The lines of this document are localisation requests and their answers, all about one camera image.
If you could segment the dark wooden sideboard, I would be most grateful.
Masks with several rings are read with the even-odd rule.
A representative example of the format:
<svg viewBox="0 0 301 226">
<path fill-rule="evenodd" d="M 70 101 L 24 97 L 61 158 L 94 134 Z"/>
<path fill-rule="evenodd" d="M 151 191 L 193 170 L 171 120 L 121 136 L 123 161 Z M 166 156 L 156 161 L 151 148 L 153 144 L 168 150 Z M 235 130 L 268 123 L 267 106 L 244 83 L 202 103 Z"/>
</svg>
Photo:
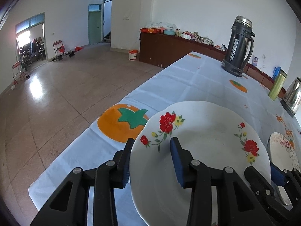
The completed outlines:
<svg viewBox="0 0 301 226">
<path fill-rule="evenodd" d="M 140 31 L 139 61 L 161 68 L 166 68 L 191 52 L 197 52 L 222 61 L 226 52 L 204 43 L 162 33 L 150 33 L 146 29 Z"/>
</svg>

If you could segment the persimmon print tablecloth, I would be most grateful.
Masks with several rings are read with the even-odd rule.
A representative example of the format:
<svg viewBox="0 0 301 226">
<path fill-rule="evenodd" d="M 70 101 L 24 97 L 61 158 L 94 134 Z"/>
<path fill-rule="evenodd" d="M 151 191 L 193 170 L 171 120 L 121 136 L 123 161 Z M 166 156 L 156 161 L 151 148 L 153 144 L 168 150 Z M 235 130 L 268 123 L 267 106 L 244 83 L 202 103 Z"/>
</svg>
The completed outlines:
<svg viewBox="0 0 301 226">
<path fill-rule="evenodd" d="M 129 138 L 130 182 L 115 189 L 119 225 L 185 225 L 191 190 L 178 183 L 170 140 L 208 167 L 232 167 L 239 176 L 255 167 L 271 179 L 270 163 L 300 168 L 300 126 L 250 76 L 226 72 L 196 52 L 174 62 L 107 109 L 29 187 L 42 211 L 76 167 L 111 160 Z"/>
</svg>

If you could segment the stainless electric kettle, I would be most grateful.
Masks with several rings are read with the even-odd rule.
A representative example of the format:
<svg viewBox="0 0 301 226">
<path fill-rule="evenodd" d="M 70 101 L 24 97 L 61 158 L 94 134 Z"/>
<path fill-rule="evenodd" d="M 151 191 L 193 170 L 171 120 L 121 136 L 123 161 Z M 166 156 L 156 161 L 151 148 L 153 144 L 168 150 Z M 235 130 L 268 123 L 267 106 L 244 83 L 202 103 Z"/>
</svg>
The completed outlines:
<svg viewBox="0 0 301 226">
<path fill-rule="evenodd" d="M 294 117 L 298 109 L 300 108 L 300 84 L 300 78 L 295 78 L 295 80 L 291 83 L 288 90 L 286 91 L 284 97 L 280 101 L 283 108 L 291 117 Z"/>
</svg>

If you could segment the green tumbler bottle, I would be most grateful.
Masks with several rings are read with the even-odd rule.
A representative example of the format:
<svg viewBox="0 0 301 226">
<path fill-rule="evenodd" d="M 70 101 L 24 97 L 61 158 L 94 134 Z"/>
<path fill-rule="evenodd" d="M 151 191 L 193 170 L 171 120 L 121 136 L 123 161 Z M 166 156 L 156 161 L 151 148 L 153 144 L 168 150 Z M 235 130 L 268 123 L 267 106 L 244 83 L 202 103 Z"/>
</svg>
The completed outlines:
<svg viewBox="0 0 301 226">
<path fill-rule="evenodd" d="M 270 97 L 271 100 L 273 101 L 276 100 L 286 81 L 286 78 L 287 78 L 286 72 L 281 69 L 274 81 L 272 88 L 270 89 L 270 92 L 268 93 L 268 96 Z"/>
</svg>

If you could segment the red folding chair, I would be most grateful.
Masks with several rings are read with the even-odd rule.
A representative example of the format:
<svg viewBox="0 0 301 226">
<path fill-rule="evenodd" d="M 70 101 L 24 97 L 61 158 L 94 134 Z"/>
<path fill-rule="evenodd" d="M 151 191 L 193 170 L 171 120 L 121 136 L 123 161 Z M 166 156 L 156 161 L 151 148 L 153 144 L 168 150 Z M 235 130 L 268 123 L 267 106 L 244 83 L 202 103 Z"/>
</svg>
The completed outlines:
<svg viewBox="0 0 301 226">
<path fill-rule="evenodd" d="M 66 55 L 65 46 L 62 42 L 62 40 L 57 40 L 52 44 L 55 52 L 55 57 L 52 59 L 52 61 L 62 60 L 63 56 Z"/>
</svg>

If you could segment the pink floral rim plate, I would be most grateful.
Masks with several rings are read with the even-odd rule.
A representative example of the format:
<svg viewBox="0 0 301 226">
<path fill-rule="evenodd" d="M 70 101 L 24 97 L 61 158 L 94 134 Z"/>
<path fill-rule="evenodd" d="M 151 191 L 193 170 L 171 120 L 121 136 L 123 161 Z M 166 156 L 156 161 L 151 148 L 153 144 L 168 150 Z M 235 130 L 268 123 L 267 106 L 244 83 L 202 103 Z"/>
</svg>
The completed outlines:
<svg viewBox="0 0 301 226">
<path fill-rule="evenodd" d="M 268 140 L 268 155 L 270 161 L 280 170 L 300 171 L 300 165 L 294 149 L 293 140 L 274 132 Z"/>
</svg>

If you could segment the red flower white plate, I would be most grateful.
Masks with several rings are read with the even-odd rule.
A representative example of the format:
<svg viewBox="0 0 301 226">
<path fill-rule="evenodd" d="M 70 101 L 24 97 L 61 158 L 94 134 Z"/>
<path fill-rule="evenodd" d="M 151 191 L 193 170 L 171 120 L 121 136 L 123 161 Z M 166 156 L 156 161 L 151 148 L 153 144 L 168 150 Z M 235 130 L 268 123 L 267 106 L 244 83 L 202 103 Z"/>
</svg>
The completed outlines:
<svg viewBox="0 0 301 226">
<path fill-rule="evenodd" d="M 237 113 L 205 101 L 172 104 L 153 115 L 130 156 L 134 205 L 147 225 L 185 225 L 191 190 L 178 183 L 170 153 L 176 137 L 208 167 L 232 167 L 239 176 L 253 166 L 270 181 L 270 160 L 256 131 Z"/>
</svg>

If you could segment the teal basin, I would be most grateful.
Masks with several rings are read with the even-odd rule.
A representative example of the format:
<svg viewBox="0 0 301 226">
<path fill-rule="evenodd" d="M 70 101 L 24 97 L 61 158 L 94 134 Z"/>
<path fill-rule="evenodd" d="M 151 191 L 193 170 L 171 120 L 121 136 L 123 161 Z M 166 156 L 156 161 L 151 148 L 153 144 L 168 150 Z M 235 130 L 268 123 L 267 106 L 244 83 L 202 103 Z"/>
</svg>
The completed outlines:
<svg viewBox="0 0 301 226">
<path fill-rule="evenodd" d="M 164 30 L 163 31 L 164 35 L 168 35 L 168 36 L 175 36 L 176 35 L 176 31 L 170 29 L 170 30 Z"/>
</svg>

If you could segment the white orange bucket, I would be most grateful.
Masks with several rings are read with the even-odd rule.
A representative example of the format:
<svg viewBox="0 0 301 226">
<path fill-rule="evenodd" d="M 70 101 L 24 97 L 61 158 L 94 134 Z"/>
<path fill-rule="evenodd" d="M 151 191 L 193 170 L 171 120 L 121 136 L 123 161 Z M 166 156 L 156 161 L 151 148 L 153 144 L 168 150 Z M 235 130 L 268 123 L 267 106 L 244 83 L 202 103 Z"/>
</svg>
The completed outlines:
<svg viewBox="0 0 301 226">
<path fill-rule="evenodd" d="M 128 51 L 128 59 L 130 61 L 136 61 L 138 57 L 138 50 L 129 50 Z"/>
</svg>

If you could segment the green door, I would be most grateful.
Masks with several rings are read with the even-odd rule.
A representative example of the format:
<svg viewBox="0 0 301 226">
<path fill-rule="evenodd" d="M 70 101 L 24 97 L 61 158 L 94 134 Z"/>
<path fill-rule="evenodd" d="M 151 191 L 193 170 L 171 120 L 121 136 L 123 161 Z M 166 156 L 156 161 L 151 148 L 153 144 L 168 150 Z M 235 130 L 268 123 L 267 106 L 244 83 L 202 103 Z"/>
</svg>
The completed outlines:
<svg viewBox="0 0 301 226">
<path fill-rule="evenodd" d="M 103 41 L 102 5 L 88 5 L 88 38 L 89 44 L 94 45 Z"/>
</svg>

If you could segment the blue thermos jug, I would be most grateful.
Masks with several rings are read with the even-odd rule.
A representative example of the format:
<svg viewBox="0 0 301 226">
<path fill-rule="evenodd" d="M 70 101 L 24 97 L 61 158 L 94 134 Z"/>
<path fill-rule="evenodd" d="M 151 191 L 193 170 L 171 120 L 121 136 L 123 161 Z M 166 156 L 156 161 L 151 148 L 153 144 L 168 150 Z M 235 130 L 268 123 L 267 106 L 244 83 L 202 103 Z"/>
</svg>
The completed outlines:
<svg viewBox="0 0 301 226">
<path fill-rule="evenodd" d="M 275 80 L 277 78 L 277 76 L 279 75 L 280 70 L 281 70 L 280 66 L 274 68 L 273 76 L 272 76 L 273 80 Z"/>
</svg>

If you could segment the large dark thermos flask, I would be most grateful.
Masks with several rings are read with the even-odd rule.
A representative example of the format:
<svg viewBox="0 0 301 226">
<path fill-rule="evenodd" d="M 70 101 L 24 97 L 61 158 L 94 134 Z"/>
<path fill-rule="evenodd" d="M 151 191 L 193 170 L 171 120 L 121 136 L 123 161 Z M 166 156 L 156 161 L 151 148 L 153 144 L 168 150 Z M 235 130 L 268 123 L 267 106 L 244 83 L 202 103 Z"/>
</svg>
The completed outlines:
<svg viewBox="0 0 301 226">
<path fill-rule="evenodd" d="M 254 50 L 254 37 L 251 20 L 237 15 L 232 25 L 232 33 L 222 68 L 240 78 Z"/>
</svg>

